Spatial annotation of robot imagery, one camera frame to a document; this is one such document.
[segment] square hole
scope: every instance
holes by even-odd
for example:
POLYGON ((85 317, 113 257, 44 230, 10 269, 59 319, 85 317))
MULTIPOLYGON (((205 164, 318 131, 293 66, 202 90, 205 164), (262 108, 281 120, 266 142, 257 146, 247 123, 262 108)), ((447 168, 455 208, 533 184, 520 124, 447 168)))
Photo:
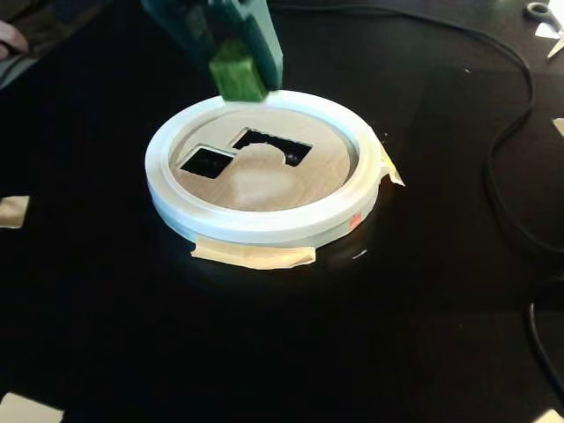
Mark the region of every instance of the square hole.
POLYGON ((206 178, 215 179, 223 172, 223 169, 231 163, 231 160, 233 160, 233 157, 227 154, 200 147, 190 156, 186 163, 182 165, 181 169, 186 172, 191 172, 192 174, 199 174, 206 178))

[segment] black cable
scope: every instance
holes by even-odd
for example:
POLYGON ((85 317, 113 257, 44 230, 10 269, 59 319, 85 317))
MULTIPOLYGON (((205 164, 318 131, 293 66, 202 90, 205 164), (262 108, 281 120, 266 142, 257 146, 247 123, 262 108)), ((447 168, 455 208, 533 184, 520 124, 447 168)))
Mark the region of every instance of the black cable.
POLYGON ((545 346, 540 340, 537 327, 537 304, 547 296, 553 296, 555 289, 564 288, 564 275, 555 278, 541 292, 537 298, 529 304, 525 313, 525 326, 527 335, 531 342, 532 350, 537 357, 541 370, 545 373, 548 382, 553 386, 559 400, 564 404, 564 381, 559 376, 558 370, 546 352, 545 346))
POLYGON ((526 240, 538 249, 551 254, 564 255, 563 247, 557 247, 539 239, 519 220, 519 218, 509 209, 501 194, 500 187, 495 180, 494 158, 496 153, 511 138, 511 136, 515 134, 525 124, 525 122, 527 122, 527 119, 531 115, 531 111, 535 105, 535 84, 532 78, 531 67, 527 63, 526 59, 519 54, 519 52, 506 42, 500 41, 492 35, 479 31, 478 29, 462 26, 456 22, 446 19, 439 19, 425 14, 413 11, 404 11, 389 6, 380 6, 377 4, 330 4, 321 6, 304 4, 271 4, 270 7, 273 11, 337 12, 352 15, 360 14, 365 16, 374 13, 397 14, 405 18, 429 22, 438 26, 444 26, 467 33, 477 40, 486 43, 490 47, 495 48, 515 63, 519 67, 519 70, 525 79, 525 83, 527 84, 527 94, 529 99, 524 110, 505 129, 503 129, 497 137, 495 137, 488 148, 484 164, 484 183, 486 186, 486 194, 488 195, 490 203, 493 205, 493 212, 496 218, 500 221, 500 224, 503 223, 501 222, 501 213, 514 229, 516 229, 526 240))

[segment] scissors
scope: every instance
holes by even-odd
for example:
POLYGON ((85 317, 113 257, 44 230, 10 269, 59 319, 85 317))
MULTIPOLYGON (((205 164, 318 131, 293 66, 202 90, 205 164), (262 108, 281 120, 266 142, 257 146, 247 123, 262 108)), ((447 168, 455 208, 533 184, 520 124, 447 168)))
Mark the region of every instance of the scissors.
POLYGON ((525 13, 529 15, 530 18, 533 18, 538 22, 544 22, 545 24, 550 25, 560 37, 559 41, 554 45, 553 49, 550 50, 548 56, 546 57, 547 60, 552 59, 556 53, 564 48, 564 27, 554 16, 553 11, 551 11, 544 3, 534 2, 527 4, 525 13))

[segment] white ring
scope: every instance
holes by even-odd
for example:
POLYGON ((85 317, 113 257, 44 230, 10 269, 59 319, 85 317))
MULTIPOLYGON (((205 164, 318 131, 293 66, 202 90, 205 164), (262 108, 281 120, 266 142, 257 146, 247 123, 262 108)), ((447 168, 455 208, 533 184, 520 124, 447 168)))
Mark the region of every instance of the white ring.
MULTIPOLYGON (((322 234, 372 209, 382 171, 380 142, 354 112, 330 100, 291 91, 271 93, 261 103, 201 101, 170 118, 152 137, 145 155, 145 172, 152 199, 161 217, 179 234, 195 241, 198 235, 216 240, 286 246, 315 246, 322 234), (236 211, 207 203, 183 189, 169 165, 171 151, 211 119, 234 110, 281 108, 310 115, 339 130, 358 151, 358 163, 345 184, 321 200, 281 211, 236 211)), ((345 233, 337 231, 333 241, 345 233)))

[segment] black table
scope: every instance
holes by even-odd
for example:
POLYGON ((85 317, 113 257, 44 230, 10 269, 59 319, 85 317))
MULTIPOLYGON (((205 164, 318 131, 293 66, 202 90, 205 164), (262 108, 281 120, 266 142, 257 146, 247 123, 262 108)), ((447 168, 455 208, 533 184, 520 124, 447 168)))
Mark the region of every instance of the black table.
MULTIPOLYGON (((552 41, 518 0, 391 3, 530 61, 538 105, 496 169, 523 221, 561 243, 551 118, 564 115, 564 57, 546 64, 552 41)), ((398 17, 274 23, 285 88, 373 125, 407 188, 384 181, 367 221, 309 266, 192 259, 152 208, 144 155, 168 117, 214 91, 136 1, 115 2, 0 93, 0 185, 32 196, 25 227, 0 231, 0 391, 96 422, 528 422, 558 407, 521 311, 560 263, 500 230, 480 176, 524 106, 519 70, 398 17)), ((540 325, 564 371, 564 314, 540 325)))

